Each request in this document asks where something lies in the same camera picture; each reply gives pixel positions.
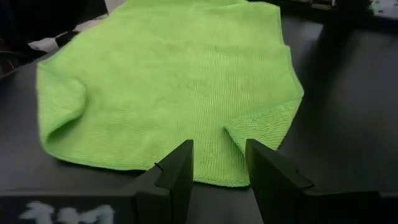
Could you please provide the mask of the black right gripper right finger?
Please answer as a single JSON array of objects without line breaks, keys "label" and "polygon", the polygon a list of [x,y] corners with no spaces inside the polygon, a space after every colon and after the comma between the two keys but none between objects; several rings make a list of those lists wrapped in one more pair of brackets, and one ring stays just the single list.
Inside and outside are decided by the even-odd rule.
[{"label": "black right gripper right finger", "polygon": [[264,223],[397,223],[397,194],[326,192],[282,154],[246,141],[249,181]]}]

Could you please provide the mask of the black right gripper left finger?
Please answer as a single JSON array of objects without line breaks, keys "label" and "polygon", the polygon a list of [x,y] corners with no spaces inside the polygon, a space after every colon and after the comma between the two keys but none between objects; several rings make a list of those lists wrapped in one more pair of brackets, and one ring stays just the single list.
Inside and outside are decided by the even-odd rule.
[{"label": "black right gripper left finger", "polygon": [[185,223],[192,185],[189,139],[121,189],[2,191],[1,223]]}]

